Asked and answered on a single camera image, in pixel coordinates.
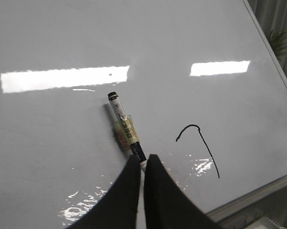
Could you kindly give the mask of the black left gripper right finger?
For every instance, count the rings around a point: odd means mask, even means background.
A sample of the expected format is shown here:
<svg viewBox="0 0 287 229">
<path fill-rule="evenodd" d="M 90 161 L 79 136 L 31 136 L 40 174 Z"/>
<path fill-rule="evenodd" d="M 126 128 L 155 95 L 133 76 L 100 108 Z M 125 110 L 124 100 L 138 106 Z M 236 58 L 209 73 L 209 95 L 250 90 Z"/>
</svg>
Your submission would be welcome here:
<svg viewBox="0 0 287 229">
<path fill-rule="evenodd" d="M 158 155 L 149 156 L 144 178 L 144 211 L 148 229 L 220 229 L 180 190 Z"/>
</svg>

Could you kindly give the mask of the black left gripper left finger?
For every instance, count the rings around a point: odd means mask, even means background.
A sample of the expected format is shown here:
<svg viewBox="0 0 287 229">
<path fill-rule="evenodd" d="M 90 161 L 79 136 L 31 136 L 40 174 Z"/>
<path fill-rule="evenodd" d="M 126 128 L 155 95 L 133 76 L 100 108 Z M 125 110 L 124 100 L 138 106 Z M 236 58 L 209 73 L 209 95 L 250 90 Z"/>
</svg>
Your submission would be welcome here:
<svg viewBox="0 0 287 229">
<path fill-rule="evenodd" d="M 129 156 L 122 172 L 97 205 L 69 226 L 70 229 L 134 229 L 138 209 L 141 168 Z"/>
</svg>

